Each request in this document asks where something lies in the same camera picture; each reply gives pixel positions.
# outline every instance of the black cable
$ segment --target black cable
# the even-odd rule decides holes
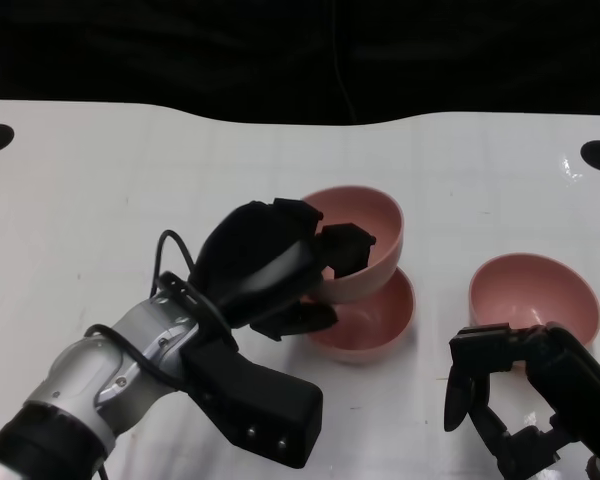
[[[358,117],[356,115],[356,109],[351,102],[351,98],[349,98],[349,93],[347,92],[347,87],[342,80],[342,74],[340,73],[340,62],[338,59],[338,39],[337,39],[337,6],[336,2],[338,0],[331,0],[331,48],[333,50],[333,68],[336,73],[336,81],[338,82],[338,87],[340,87],[340,92],[342,93],[342,97],[344,98],[344,102],[347,104],[347,110],[349,112],[349,120],[353,125],[358,123]]]
[[[189,249],[185,245],[182,238],[180,238],[180,235],[178,235],[173,230],[165,230],[164,232],[162,232],[162,235],[160,235],[160,238],[158,239],[158,247],[156,249],[156,261],[153,266],[153,278],[151,279],[151,293],[149,295],[149,298],[153,298],[153,296],[158,291],[157,280],[160,276],[160,264],[162,263],[162,249],[164,248],[165,240],[169,237],[173,238],[173,240],[178,245],[178,248],[180,248],[180,252],[182,252],[182,256],[184,257],[184,261],[187,262],[187,267],[189,268],[190,274],[193,273],[193,269],[196,266],[195,263],[193,263],[193,258],[191,258]]]
[[[129,340],[124,338],[113,328],[98,324],[91,325],[85,332],[84,336],[91,337],[98,333],[103,337],[107,338],[108,340],[111,340],[118,347],[120,347],[120,349],[127,353],[142,370],[154,377],[159,382],[164,383],[167,387],[173,388],[174,390],[183,391],[187,393],[190,391],[189,385],[175,377],[172,377],[171,375],[167,375],[166,373],[164,373],[151,361],[149,361],[140,350],[134,347],[131,344],[131,342],[129,342]]]
[[[109,475],[107,475],[104,465],[98,469],[98,475],[100,475],[100,480],[109,480]]]
[[[149,298],[153,298],[153,296],[158,291],[158,277],[160,276],[160,264],[162,263],[162,250],[164,248],[164,242],[167,240],[167,238],[172,238],[178,245],[178,248],[180,248],[180,252],[184,257],[184,261],[187,263],[187,267],[189,268],[190,274],[193,273],[193,269],[195,268],[195,263],[193,262],[193,258],[191,258],[189,249],[185,245],[180,235],[178,235],[173,230],[165,230],[164,232],[162,232],[162,235],[160,235],[160,238],[158,239],[158,246],[156,248],[156,260],[153,266],[153,278],[151,279],[151,293],[149,295]],[[204,301],[207,308],[210,309],[213,313],[216,313],[213,309],[211,309],[209,302],[206,298],[204,298]],[[111,340],[120,349],[122,349],[122,351],[126,352],[138,364],[141,370],[144,370],[146,373],[154,377],[159,382],[165,384],[168,387],[173,388],[176,391],[190,393],[188,385],[186,385],[184,382],[181,382],[177,378],[172,377],[171,375],[167,375],[158,367],[156,367],[142,354],[140,350],[134,347],[131,344],[131,342],[129,342],[129,340],[124,338],[114,329],[109,328],[105,325],[91,325],[85,332],[84,336],[91,337],[95,334],[100,334],[103,337]],[[100,476],[100,480],[109,480],[109,475],[107,475],[107,471],[104,468],[104,465],[102,465],[98,469],[98,475]]]

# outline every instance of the black curtain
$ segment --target black curtain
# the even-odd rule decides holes
[[[600,114],[600,0],[0,0],[0,96],[258,123]]]

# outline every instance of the white tabletop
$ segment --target white tabletop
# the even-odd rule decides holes
[[[236,332],[249,359],[325,394],[304,470],[236,449],[184,395],[159,401],[119,439],[113,480],[499,478],[470,422],[444,433],[447,342],[468,323],[475,269],[506,252],[549,255],[600,300],[600,172],[581,145],[600,118],[443,113],[359,127],[240,125],[141,105],[0,102],[14,142],[0,152],[0,427],[52,360],[93,323],[115,323],[149,292],[165,228],[193,252],[234,207],[338,184],[393,195],[405,213],[400,266],[415,328],[396,355],[350,367],[303,339]],[[165,268],[185,274],[175,248]],[[600,361],[600,334],[595,342]],[[515,373],[492,405],[517,431],[550,408]],[[584,478],[581,445],[538,478]]]

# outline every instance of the pink plastic bowl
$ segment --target pink plastic bowl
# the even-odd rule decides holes
[[[589,284],[566,265],[530,253],[482,265],[471,280],[469,305],[474,325],[527,328],[556,322],[586,346],[600,328],[600,305]]]
[[[304,201],[324,214],[318,231],[323,225],[355,223],[376,237],[367,268],[338,279],[326,269],[325,281],[312,298],[332,304],[355,302],[389,281],[402,253],[402,210],[393,198],[373,188],[345,186],[313,193]]]
[[[397,269],[379,291],[335,307],[338,323],[309,334],[321,353],[345,363],[369,363],[391,353],[404,338],[415,311],[413,287]]]

